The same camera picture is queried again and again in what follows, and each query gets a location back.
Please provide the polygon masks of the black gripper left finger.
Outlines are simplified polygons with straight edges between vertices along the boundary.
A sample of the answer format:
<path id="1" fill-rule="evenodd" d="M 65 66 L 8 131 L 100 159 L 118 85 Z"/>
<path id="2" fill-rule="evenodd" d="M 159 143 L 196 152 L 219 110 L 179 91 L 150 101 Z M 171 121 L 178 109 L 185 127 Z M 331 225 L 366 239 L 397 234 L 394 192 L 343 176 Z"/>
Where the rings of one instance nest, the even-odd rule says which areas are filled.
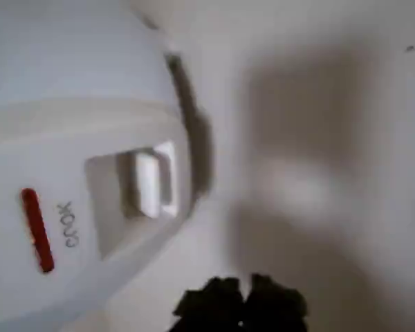
<path id="1" fill-rule="evenodd" d="M 199 289 L 187 289 L 172 315 L 170 331 L 243 331 L 243 295 L 236 277 L 212 277 Z"/>

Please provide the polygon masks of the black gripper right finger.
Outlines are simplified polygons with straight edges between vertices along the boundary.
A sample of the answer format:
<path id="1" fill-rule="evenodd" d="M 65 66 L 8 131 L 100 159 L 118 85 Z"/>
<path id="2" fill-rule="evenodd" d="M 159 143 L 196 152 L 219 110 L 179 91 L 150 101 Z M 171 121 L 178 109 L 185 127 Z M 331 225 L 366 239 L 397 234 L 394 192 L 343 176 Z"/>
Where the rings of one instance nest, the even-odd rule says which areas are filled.
<path id="1" fill-rule="evenodd" d="M 308 306 L 295 288 L 254 273 L 245 301 L 246 331 L 307 331 Z"/>

